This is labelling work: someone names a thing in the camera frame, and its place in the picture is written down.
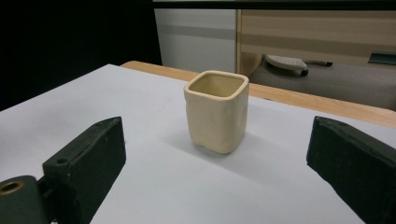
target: ceramic cup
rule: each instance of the ceramic cup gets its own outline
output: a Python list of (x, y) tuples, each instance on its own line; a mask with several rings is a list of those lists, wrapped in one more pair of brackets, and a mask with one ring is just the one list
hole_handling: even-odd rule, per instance
[(220, 154), (234, 151), (247, 127), (248, 78), (205, 71), (184, 87), (184, 97), (192, 142)]

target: cup rim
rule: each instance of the cup rim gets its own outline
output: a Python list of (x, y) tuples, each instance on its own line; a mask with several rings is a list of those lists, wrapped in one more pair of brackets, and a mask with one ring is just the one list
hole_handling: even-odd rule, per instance
[[(198, 91), (192, 91), (190, 90), (190, 86), (196, 83), (199, 79), (205, 76), (209, 75), (218, 75), (218, 76), (224, 76), (224, 77), (234, 77), (243, 80), (241, 86), (231, 95), (229, 96), (216, 96), (216, 95), (211, 95), (203, 92), (198, 92)], [(207, 70), (204, 71), (203, 73), (199, 74), (197, 77), (193, 78), (187, 85), (184, 86), (184, 91), (188, 92), (190, 94), (195, 94), (195, 95), (201, 95), (205, 96), (214, 100), (230, 100), (233, 99), (236, 95), (238, 95), (246, 86), (248, 85), (248, 77), (245, 77), (243, 75), (238, 75), (234, 73), (228, 73), (228, 72), (222, 72), (218, 70)]]

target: screw hole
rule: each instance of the screw hole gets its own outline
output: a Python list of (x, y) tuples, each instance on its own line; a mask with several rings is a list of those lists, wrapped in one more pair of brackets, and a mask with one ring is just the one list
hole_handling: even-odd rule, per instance
[(23, 181), (8, 182), (5, 185), (1, 186), (0, 195), (5, 195), (5, 194), (15, 192), (18, 189), (22, 188), (22, 186), (23, 186)]
[(58, 165), (62, 165), (62, 164), (64, 164), (64, 163), (66, 163), (66, 162), (67, 162), (67, 159), (66, 159), (66, 158), (61, 158), (61, 159), (59, 159), (59, 160), (56, 161), (56, 163), (57, 163)]

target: white table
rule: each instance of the white table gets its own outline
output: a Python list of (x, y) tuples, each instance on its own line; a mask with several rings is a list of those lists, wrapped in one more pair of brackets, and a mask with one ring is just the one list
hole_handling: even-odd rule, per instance
[(314, 116), (396, 147), (396, 129), (249, 97), (246, 134), (220, 155), (189, 136), (186, 81), (107, 65), (0, 113), (0, 181), (122, 117), (127, 161), (92, 223), (362, 223), (306, 165)]

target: table surface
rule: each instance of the table surface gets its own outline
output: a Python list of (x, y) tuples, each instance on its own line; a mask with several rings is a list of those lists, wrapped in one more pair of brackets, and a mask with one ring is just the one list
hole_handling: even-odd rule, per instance
[[(198, 75), (198, 73), (191, 71), (136, 61), (125, 63), (122, 65), (122, 67), (185, 81), (190, 81)], [(299, 107), (314, 109), (342, 117), (360, 119), (389, 127), (396, 127), (396, 112), (389, 109), (378, 108), (369, 105), (359, 105), (253, 83), (250, 83), (249, 94), (251, 96), (268, 99), (287, 105), (297, 105)]]
[(50, 156), (120, 116), (127, 161), (92, 223), (362, 223), (306, 165), (313, 119), (341, 120), (392, 147), (395, 128), (250, 96), (244, 138), (220, 155), (190, 139), (187, 82), (152, 73), (109, 64), (2, 111), (0, 179), (41, 177)]

